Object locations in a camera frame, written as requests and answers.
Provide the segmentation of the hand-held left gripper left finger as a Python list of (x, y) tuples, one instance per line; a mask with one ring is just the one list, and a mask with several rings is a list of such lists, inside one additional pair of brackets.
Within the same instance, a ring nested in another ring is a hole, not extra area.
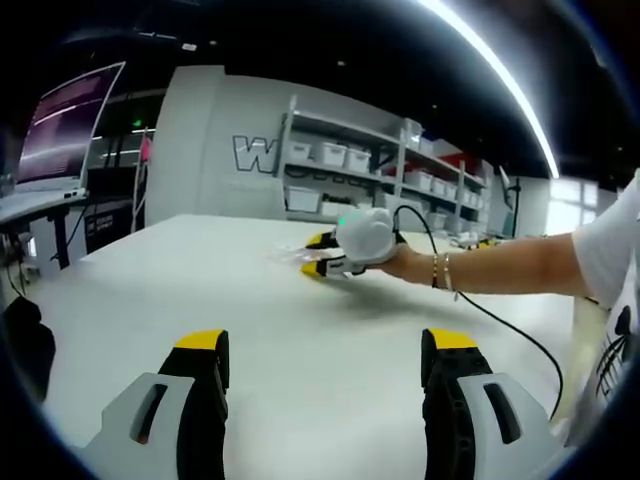
[(223, 479), (229, 380), (226, 330), (180, 339), (103, 409), (83, 462), (98, 479)]

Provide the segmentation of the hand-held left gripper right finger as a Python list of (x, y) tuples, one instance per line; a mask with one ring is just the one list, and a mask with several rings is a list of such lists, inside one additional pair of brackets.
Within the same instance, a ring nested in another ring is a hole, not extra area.
[(568, 458), (544, 408), (468, 336), (425, 329), (427, 479), (549, 479)]

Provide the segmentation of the person's right hand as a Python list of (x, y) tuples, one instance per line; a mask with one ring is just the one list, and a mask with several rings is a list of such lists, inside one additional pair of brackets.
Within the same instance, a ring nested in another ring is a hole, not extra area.
[(407, 244), (398, 245), (394, 255), (374, 269), (411, 284), (437, 285), (437, 264), (434, 255), (413, 250)]

